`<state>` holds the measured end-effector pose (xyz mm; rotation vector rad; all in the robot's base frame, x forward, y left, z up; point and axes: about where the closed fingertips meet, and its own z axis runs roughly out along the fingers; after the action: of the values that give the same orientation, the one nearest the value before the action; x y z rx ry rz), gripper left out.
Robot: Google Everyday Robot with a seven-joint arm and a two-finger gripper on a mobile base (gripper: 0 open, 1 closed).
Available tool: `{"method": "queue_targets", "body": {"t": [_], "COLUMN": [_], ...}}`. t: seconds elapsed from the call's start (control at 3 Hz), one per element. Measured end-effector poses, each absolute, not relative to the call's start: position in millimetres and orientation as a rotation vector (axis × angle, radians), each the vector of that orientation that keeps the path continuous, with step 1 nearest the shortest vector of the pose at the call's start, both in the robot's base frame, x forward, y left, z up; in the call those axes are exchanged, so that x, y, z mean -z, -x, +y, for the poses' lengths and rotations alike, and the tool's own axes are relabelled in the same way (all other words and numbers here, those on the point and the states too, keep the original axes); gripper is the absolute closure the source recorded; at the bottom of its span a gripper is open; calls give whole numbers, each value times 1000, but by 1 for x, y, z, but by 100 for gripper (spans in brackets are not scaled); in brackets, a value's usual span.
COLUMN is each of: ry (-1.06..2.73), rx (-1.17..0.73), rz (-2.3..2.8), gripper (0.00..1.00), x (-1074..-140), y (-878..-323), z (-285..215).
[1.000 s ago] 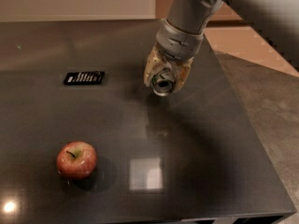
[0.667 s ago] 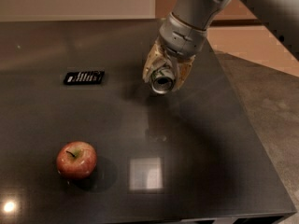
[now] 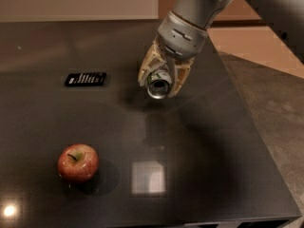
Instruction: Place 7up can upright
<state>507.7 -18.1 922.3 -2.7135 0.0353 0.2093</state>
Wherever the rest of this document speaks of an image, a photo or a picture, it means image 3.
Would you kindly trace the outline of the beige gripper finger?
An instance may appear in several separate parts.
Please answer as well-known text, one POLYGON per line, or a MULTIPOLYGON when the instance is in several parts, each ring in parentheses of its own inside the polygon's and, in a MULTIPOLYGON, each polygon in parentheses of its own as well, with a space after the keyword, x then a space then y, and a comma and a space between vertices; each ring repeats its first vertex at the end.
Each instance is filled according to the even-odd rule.
POLYGON ((163 52, 160 37, 157 36, 152 43, 152 46, 147 51, 142 61, 141 68, 138 74, 138 83, 144 86, 148 76, 157 69, 166 67, 166 58, 163 52))
POLYGON ((171 91, 168 95, 169 98, 176 96, 183 84, 185 83, 186 79, 189 76, 191 71, 191 66, 194 64, 194 58, 190 58, 185 61, 171 59, 169 61, 169 68, 172 72, 172 85, 171 91))

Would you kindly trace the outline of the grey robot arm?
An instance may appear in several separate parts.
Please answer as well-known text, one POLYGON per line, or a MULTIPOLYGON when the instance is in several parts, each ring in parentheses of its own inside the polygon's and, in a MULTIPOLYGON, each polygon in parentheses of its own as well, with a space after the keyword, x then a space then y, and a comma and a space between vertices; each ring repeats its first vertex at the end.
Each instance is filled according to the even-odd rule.
MULTIPOLYGON (((153 99, 176 96, 200 54, 207 30, 233 0, 176 0, 138 73, 153 99)), ((304 0, 244 0, 298 60, 304 59, 304 0)))

